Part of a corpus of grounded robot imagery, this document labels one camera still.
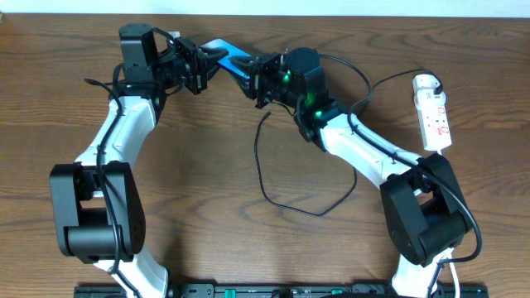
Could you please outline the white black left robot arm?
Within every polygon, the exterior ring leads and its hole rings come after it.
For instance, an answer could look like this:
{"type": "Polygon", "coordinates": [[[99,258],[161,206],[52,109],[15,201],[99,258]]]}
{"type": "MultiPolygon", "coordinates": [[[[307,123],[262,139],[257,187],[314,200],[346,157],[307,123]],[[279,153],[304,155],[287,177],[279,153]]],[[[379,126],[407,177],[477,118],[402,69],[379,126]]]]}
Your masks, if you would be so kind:
{"type": "Polygon", "coordinates": [[[169,271],[145,244],[146,218],[133,167],[169,96],[199,94],[226,49],[198,47],[175,32],[145,23],[119,31],[123,62],[110,83],[88,79],[108,93],[108,115],[89,147],[50,173],[60,251],[108,273],[124,297],[177,297],[169,271]]]}

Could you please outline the blue Galaxy smartphone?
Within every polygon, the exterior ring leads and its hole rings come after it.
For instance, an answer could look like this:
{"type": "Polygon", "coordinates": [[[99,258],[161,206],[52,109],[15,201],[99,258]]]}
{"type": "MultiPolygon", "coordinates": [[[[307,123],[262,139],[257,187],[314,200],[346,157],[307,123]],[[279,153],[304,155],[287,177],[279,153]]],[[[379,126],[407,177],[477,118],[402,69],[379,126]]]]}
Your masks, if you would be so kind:
{"type": "Polygon", "coordinates": [[[227,70],[230,74],[234,75],[237,79],[241,79],[243,82],[249,81],[249,75],[234,63],[234,59],[252,58],[250,54],[223,39],[214,39],[205,43],[201,47],[204,49],[226,50],[228,54],[217,62],[219,67],[227,70]]]}

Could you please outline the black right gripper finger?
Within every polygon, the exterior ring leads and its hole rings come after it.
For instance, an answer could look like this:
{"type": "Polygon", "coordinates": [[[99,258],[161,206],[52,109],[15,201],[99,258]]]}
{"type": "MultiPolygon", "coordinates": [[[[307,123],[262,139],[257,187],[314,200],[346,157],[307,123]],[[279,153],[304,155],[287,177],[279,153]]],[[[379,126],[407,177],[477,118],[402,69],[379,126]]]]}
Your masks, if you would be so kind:
{"type": "Polygon", "coordinates": [[[249,71],[261,58],[259,56],[235,55],[229,58],[230,63],[238,70],[249,71]]]}
{"type": "Polygon", "coordinates": [[[248,99],[254,100],[257,97],[258,91],[255,88],[255,82],[253,80],[245,82],[243,79],[236,77],[235,81],[248,99]]]}

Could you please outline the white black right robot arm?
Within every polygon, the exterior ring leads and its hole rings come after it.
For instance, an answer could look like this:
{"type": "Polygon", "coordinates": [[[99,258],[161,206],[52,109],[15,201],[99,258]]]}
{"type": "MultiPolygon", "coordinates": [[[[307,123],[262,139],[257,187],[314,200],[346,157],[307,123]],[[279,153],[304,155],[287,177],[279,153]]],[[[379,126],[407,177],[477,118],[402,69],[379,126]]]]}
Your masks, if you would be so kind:
{"type": "Polygon", "coordinates": [[[448,160],[404,151],[365,127],[352,108],[333,99],[322,54],[298,48],[286,54],[234,55],[229,70],[257,108],[281,103],[307,142],[347,161],[380,191],[390,238],[400,253],[391,287],[398,296],[433,297],[452,251],[478,224],[448,160]]]}

